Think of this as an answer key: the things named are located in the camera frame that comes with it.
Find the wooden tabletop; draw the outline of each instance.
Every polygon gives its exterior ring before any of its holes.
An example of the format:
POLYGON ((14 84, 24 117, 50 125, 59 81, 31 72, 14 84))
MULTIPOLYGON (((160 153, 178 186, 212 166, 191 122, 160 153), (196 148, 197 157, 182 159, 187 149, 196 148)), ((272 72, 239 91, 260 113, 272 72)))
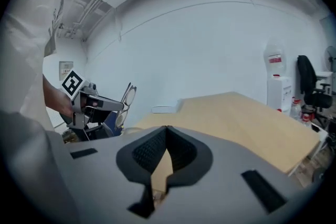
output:
MULTIPOLYGON (((312 129, 270 107, 235 92, 185 99, 179 112, 149 114, 136 127, 172 125, 236 142, 284 173, 317 145, 312 129)), ((164 190, 172 173, 166 152, 152 175, 153 188, 164 190)))

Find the water bottle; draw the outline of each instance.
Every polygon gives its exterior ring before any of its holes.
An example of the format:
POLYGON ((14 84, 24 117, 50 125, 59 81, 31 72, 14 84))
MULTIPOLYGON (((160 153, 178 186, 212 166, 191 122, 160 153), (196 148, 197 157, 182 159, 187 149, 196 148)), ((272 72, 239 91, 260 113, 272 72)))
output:
POLYGON ((308 114, 303 114, 302 123, 304 126, 311 128, 311 122, 308 114))
POLYGON ((292 107, 290 109, 290 117, 301 122, 301 115, 302 115, 302 111, 301 111, 301 105, 300 105, 300 101, 299 99, 294 99, 292 100, 292 107))
POLYGON ((283 76, 286 73, 286 56, 283 42, 272 37, 264 50, 264 60, 268 77, 274 74, 283 76))

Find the red cap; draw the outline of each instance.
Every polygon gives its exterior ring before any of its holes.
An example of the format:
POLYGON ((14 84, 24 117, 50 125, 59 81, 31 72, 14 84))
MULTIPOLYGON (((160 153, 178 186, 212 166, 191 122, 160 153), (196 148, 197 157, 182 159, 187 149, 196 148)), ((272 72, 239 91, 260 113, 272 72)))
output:
POLYGON ((308 122, 308 121, 309 121, 309 115, 308 115, 308 114, 303 114, 303 118, 302 118, 302 120, 303 120, 304 122, 308 122))

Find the blue object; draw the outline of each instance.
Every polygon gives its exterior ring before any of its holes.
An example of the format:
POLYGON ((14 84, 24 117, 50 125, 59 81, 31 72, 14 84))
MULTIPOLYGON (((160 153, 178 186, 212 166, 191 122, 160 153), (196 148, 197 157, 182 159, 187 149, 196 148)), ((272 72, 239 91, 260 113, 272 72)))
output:
POLYGON ((115 112, 111 112, 110 115, 106 118, 104 123, 108 126, 108 128, 111 129, 113 136, 119 136, 121 135, 121 128, 115 129, 115 120, 117 119, 117 114, 115 112))

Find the black office chair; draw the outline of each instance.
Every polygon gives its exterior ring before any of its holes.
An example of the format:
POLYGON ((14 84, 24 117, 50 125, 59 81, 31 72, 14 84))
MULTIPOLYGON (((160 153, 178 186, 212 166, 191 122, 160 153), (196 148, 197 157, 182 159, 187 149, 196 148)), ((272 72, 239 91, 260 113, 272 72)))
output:
POLYGON ((303 98, 304 102, 313 108, 313 110, 306 110, 306 108, 304 108, 302 112, 313 114, 314 118, 317 119, 324 128, 327 117, 319 114, 318 110, 322 112, 322 109, 327 109, 332 106, 332 97, 324 94, 325 88, 330 86, 330 84, 321 83, 323 89, 316 88, 317 77, 307 56, 299 55, 297 64, 300 73, 301 94, 305 94, 303 98))

